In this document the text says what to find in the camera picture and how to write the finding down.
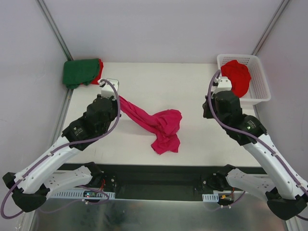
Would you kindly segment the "pink t shirt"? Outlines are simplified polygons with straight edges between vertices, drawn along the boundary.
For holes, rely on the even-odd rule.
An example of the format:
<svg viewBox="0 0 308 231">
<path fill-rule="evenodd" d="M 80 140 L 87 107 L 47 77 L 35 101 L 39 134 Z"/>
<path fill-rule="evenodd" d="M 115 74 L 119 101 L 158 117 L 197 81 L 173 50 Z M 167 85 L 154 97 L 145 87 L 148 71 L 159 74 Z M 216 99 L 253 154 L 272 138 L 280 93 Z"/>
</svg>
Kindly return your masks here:
<svg viewBox="0 0 308 231">
<path fill-rule="evenodd" d="M 166 152 L 179 152 L 180 139 L 177 132 L 180 129 L 180 122 L 182 120 L 179 110 L 167 109 L 150 115 L 123 97 L 120 97 L 120 109 L 144 130 L 156 136 L 156 140 L 151 144 L 151 148 L 158 155 Z"/>
</svg>

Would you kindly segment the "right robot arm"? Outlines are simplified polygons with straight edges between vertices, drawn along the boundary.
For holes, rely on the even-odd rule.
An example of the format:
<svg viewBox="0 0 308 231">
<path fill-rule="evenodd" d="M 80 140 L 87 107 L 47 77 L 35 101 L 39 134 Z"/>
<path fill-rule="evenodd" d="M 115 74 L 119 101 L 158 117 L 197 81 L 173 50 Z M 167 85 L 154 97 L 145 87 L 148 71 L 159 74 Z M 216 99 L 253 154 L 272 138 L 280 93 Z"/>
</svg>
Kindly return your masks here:
<svg viewBox="0 0 308 231">
<path fill-rule="evenodd" d="M 286 162 L 262 123 L 243 113 L 239 98 L 230 90 L 209 91 L 203 110 L 203 117 L 215 119 L 269 176 L 268 181 L 262 180 L 226 165 L 215 177 L 210 177 L 211 187 L 219 191 L 229 187 L 246 191 L 265 201 L 282 220 L 298 216 L 308 206 L 308 183 Z"/>
</svg>

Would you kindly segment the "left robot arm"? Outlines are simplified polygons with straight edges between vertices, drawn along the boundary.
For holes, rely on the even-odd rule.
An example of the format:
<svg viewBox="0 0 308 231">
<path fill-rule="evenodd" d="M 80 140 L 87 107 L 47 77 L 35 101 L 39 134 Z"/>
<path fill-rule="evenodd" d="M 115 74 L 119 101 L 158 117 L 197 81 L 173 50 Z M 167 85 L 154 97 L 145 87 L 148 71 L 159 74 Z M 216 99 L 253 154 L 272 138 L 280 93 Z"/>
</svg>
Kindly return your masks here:
<svg viewBox="0 0 308 231">
<path fill-rule="evenodd" d="M 22 212 L 32 212 L 61 190 L 99 186 L 103 173 L 94 162 L 60 176 L 55 176 L 54 172 L 92 143 L 110 134 L 119 119 L 120 97 L 98 95 L 83 115 L 72 121 L 42 156 L 24 170 L 8 172 L 3 176 L 9 189 L 5 198 L 11 197 Z"/>
</svg>

